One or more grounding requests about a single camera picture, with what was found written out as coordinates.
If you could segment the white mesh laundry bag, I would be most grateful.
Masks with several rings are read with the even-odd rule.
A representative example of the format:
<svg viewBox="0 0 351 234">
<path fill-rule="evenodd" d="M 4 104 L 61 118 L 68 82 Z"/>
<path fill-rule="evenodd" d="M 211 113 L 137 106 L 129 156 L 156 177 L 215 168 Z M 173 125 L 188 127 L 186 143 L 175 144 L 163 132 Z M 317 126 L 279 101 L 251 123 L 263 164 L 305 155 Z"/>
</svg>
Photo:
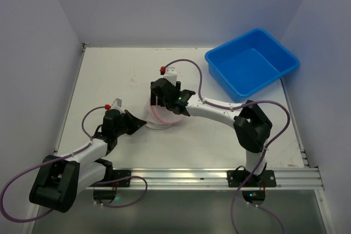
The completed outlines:
<svg viewBox="0 0 351 234">
<path fill-rule="evenodd" d="M 183 119 L 183 115 L 176 115 L 165 107 L 151 105 L 150 98 L 144 107 L 143 120 L 146 121 L 146 126 L 152 130 L 168 129 Z"/>
</svg>

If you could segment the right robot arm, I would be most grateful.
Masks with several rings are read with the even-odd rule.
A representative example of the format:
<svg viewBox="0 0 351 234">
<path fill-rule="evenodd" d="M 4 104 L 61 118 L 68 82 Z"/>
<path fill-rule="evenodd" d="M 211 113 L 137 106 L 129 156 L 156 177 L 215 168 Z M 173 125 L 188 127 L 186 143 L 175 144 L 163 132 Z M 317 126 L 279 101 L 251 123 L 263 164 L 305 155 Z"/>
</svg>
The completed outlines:
<svg viewBox="0 0 351 234">
<path fill-rule="evenodd" d="M 263 150 L 270 137 L 272 122 L 261 110 L 248 100 L 248 106 L 227 104 L 221 101 L 202 102 L 199 95 L 180 85 L 173 85 L 165 78 L 151 82 L 151 94 L 168 111 L 187 117 L 202 117 L 225 124 L 235 130 L 238 142 L 246 150 L 245 170 L 261 175 L 266 168 Z"/>
</svg>

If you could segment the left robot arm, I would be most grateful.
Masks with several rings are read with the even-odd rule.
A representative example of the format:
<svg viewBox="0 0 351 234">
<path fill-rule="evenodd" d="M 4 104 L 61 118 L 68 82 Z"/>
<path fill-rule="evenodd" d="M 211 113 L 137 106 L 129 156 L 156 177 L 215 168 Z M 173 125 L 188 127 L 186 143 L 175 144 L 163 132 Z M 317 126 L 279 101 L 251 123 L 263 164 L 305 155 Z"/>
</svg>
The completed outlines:
<svg viewBox="0 0 351 234">
<path fill-rule="evenodd" d="M 68 157 L 48 155 L 42 163 L 29 201 L 33 204 L 67 212 L 77 195 L 90 186 L 107 186 L 117 189 L 129 187 L 133 178 L 129 170 L 114 170 L 104 159 L 117 145 L 122 135 L 132 135 L 146 125 L 129 111 L 106 110 L 103 122 L 87 146 L 82 146 Z"/>
</svg>

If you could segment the blue plastic bin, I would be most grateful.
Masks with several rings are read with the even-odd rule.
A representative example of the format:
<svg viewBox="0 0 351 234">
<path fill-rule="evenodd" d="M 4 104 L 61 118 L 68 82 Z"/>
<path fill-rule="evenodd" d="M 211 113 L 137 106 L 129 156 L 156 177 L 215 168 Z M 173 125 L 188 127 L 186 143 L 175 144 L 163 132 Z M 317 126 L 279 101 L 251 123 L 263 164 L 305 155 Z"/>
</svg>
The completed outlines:
<svg viewBox="0 0 351 234">
<path fill-rule="evenodd" d="M 299 60 L 262 28 L 255 28 L 205 54 L 212 78 L 234 102 L 299 67 Z"/>
</svg>

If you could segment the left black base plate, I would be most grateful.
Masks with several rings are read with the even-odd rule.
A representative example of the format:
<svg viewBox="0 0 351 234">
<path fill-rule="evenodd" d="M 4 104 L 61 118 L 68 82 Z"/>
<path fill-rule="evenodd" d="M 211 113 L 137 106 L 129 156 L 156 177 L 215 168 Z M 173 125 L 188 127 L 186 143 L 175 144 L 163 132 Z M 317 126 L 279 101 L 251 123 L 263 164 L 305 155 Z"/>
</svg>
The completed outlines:
<svg viewBox="0 0 351 234">
<path fill-rule="evenodd" d="M 94 183 L 93 187 L 130 187 L 130 170 L 110 170 L 106 172 L 103 180 Z"/>
</svg>

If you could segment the aluminium mounting rail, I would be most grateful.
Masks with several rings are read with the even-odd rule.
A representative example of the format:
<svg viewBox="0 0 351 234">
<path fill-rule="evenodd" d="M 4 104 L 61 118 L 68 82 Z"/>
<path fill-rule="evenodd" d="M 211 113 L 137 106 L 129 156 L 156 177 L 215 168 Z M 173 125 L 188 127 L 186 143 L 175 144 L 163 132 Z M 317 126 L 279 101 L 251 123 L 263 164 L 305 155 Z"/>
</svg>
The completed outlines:
<svg viewBox="0 0 351 234">
<path fill-rule="evenodd" d="M 275 168 L 256 186 L 244 186 L 248 190 L 322 190 L 324 188 L 317 168 Z M 133 177 L 126 183 L 119 183 L 119 190 L 236 190 L 239 174 L 233 175 L 233 168 L 199 169 L 131 169 Z"/>
</svg>

